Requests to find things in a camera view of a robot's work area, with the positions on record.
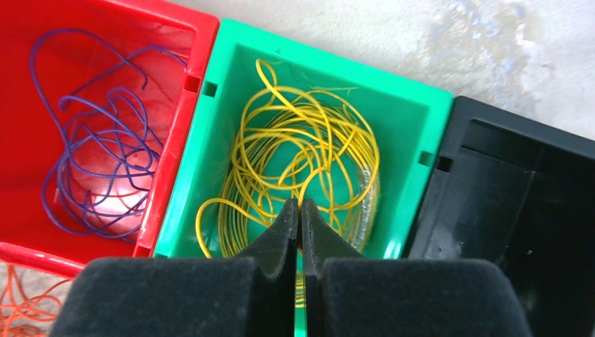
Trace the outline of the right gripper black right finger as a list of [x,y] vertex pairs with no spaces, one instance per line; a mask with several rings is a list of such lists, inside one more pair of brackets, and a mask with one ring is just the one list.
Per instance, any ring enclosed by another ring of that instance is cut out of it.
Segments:
[[529,336],[511,283],[477,259],[369,259],[302,203],[308,336]]

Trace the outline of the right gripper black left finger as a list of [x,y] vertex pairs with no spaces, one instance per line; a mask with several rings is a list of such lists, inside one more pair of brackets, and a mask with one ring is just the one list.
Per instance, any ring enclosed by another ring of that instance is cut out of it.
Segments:
[[101,258],[74,280],[52,336],[292,336],[298,204],[232,258]]

